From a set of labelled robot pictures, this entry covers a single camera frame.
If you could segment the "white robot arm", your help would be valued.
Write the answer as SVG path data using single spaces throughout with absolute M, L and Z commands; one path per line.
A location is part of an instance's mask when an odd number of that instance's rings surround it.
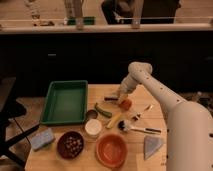
M 151 76 L 152 65 L 132 62 L 119 95 L 142 84 L 167 116 L 166 171 L 213 171 L 213 117 L 201 104 L 188 101 Z

